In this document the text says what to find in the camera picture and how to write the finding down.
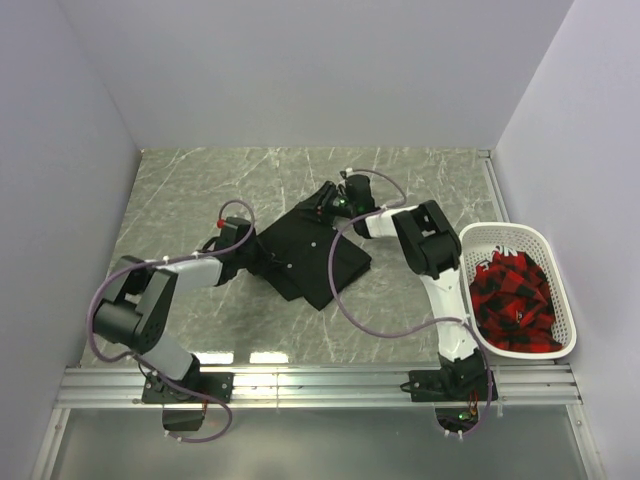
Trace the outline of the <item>black long sleeve shirt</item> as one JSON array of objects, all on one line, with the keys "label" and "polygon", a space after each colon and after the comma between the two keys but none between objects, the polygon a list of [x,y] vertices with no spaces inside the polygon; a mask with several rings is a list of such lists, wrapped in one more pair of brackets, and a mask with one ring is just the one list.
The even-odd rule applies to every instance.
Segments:
[{"label": "black long sleeve shirt", "polygon": [[370,269],[372,258],[350,240],[337,238],[333,222],[349,212],[331,181],[256,237],[247,270],[266,280],[285,300],[305,299],[320,311]]}]

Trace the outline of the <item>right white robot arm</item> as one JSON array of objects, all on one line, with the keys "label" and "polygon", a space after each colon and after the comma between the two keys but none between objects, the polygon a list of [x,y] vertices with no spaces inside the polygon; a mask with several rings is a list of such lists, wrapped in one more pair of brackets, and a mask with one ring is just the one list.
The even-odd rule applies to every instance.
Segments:
[{"label": "right white robot arm", "polygon": [[340,176],[339,183],[323,189],[317,214],[346,219],[346,226],[365,239],[397,240],[407,266],[425,289],[434,317],[397,333],[377,332],[358,322],[342,303],[334,279],[334,257],[343,228],[335,234],[327,260],[329,290],[339,310],[358,330],[382,339],[405,338],[434,326],[442,391],[451,399],[465,398],[474,390],[476,378],[489,372],[489,366],[463,300],[459,236],[436,201],[409,206],[406,193],[388,175],[347,168]]}]

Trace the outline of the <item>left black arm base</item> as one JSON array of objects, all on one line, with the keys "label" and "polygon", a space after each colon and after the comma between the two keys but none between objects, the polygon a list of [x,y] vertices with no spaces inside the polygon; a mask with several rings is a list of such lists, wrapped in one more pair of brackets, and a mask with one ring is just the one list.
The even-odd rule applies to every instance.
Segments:
[{"label": "left black arm base", "polygon": [[[234,374],[231,372],[204,372],[183,389],[229,403],[232,395]],[[143,386],[141,402],[143,404],[179,404],[196,403],[201,399],[191,393],[185,393],[169,386],[159,376],[148,375]]]}]

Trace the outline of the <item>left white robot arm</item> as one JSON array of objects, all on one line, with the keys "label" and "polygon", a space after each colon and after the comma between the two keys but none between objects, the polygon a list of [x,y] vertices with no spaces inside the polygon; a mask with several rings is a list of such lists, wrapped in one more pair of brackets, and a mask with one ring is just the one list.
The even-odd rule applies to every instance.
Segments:
[{"label": "left white robot arm", "polygon": [[260,253],[250,221],[227,217],[218,227],[217,237],[179,262],[153,265],[121,257],[117,268],[125,273],[106,287],[92,314],[92,333],[126,347],[164,375],[166,390],[179,402],[195,399],[202,379],[197,357],[165,332],[174,297],[226,284],[253,266]]}]

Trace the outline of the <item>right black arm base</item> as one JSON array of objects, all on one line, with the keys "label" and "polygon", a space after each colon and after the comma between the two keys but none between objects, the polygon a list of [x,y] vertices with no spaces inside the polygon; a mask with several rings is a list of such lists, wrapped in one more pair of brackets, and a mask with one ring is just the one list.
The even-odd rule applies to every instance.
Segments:
[{"label": "right black arm base", "polygon": [[458,374],[452,370],[412,370],[400,390],[408,393],[411,401],[420,402],[465,402],[498,399],[494,378],[489,389],[487,371],[475,374]]}]

